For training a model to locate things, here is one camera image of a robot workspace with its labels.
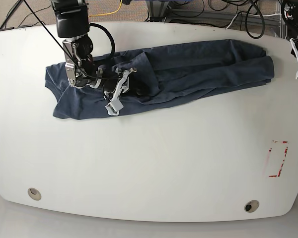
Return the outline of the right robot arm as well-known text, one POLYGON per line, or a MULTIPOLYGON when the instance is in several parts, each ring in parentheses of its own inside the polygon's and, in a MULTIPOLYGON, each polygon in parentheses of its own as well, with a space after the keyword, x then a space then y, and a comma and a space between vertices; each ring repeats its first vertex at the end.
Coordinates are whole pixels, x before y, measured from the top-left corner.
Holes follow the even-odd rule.
POLYGON ((141 81, 132 78, 135 69, 112 71, 109 63, 115 54, 115 42, 110 32, 103 26, 90 23, 88 7, 84 0, 53 0, 51 2, 55 17, 58 37, 63 39, 62 50, 66 58, 66 74, 69 85, 75 88, 85 86, 102 90, 107 102, 114 99, 114 94, 129 93, 145 95, 149 88, 141 81), (101 29, 109 38, 111 52, 98 60, 92 56, 93 42, 88 33, 91 27, 101 29))

